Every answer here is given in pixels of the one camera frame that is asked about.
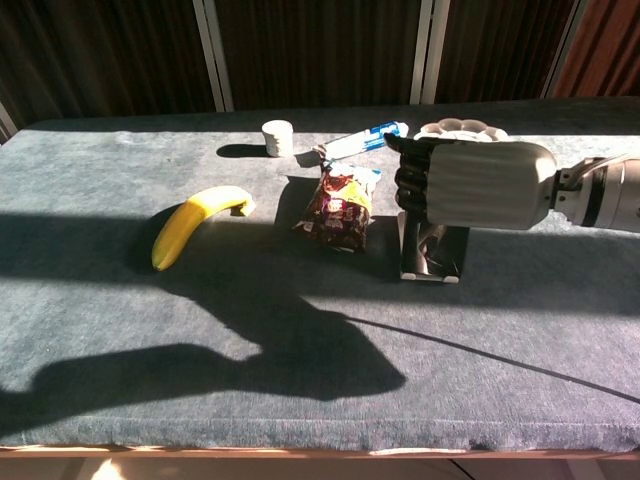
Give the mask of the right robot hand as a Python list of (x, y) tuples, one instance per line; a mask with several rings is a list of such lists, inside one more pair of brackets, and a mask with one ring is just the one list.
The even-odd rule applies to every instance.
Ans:
[(401, 209), (431, 224), (528, 230), (551, 209), (557, 161), (529, 142), (418, 140), (385, 134), (400, 155)]

